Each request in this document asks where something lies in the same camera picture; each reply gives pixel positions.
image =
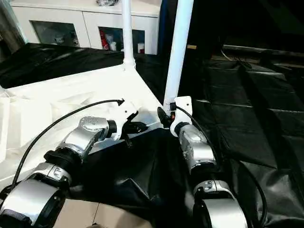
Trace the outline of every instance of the glass cabinet door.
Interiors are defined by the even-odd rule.
[[[83,12],[83,15],[92,48],[123,50],[122,15],[93,12]],[[134,52],[157,54],[157,18],[132,16],[132,31]]]
[[[105,50],[123,51],[124,38],[121,28],[98,27],[101,45]],[[132,30],[133,49],[136,53],[144,53],[144,31]]]
[[[40,43],[79,47],[79,41],[73,24],[30,21]]]
[[[30,43],[91,47],[81,11],[13,7]]]

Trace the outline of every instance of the black plastic sheet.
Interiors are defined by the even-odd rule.
[[[0,85],[20,86],[121,64],[123,54],[89,48],[27,44],[0,64]],[[168,60],[137,55],[136,69],[162,103]],[[225,178],[246,215],[262,227],[304,226],[304,96],[301,72],[236,61],[198,64],[187,56],[179,95],[192,97],[193,116],[206,129]],[[158,129],[89,156],[71,197],[108,203],[142,216],[155,227],[193,227],[184,204],[190,192],[179,144]]]

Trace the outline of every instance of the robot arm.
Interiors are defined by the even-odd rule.
[[[176,97],[174,101],[172,107],[178,106],[192,115],[189,96]],[[194,183],[194,218],[199,220],[202,228],[247,228],[245,215],[237,199],[217,173],[215,152],[204,134],[192,125],[190,117],[180,109],[175,111],[170,131],[173,136],[179,138]]]
[[[0,209],[1,228],[53,227],[66,199],[66,192],[78,178],[78,171],[94,143],[106,138],[120,139],[128,117],[135,107],[122,103],[112,120],[87,116],[80,120],[54,151],[48,151],[46,162],[19,183],[4,200]]]

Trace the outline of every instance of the wrinkled black plastic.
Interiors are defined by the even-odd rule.
[[[122,53],[28,44],[0,64],[0,84],[19,86],[122,63]],[[160,102],[168,60],[138,55],[136,69]],[[192,97],[193,116],[226,168],[225,178],[255,225],[262,201],[241,160],[266,197],[265,228],[304,227],[304,79],[269,63],[199,65],[185,59],[180,95]],[[155,227],[193,227],[184,204],[189,177],[179,143],[158,129],[89,156],[71,197],[116,205]]]

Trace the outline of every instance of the white metal post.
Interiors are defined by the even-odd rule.
[[[181,71],[187,46],[193,2],[194,0],[179,0],[177,4],[167,85],[163,102],[163,107],[166,112],[170,111],[169,104],[174,102],[174,98],[177,97],[180,87]]]
[[[132,17],[131,17],[131,0],[122,0],[123,4],[123,48],[124,48],[124,65],[135,66],[133,56],[133,37],[132,37]]]

